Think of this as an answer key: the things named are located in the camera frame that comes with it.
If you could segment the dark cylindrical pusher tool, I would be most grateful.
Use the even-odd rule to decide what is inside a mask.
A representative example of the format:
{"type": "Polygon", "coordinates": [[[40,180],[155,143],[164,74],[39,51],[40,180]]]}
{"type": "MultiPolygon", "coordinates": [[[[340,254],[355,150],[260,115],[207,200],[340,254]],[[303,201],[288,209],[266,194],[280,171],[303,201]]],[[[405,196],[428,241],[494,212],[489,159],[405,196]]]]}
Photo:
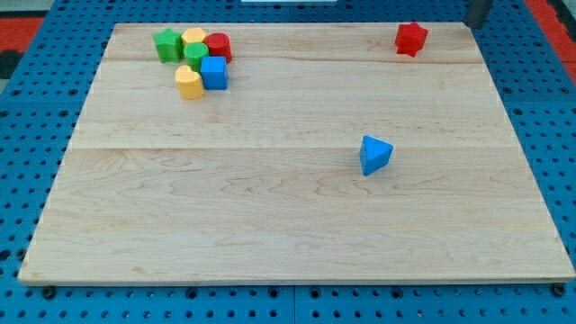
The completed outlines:
{"type": "Polygon", "coordinates": [[[463,24],[470,29],[481,29],[486,23],[493,0],[471,0],[463,18],[463,24]]]}

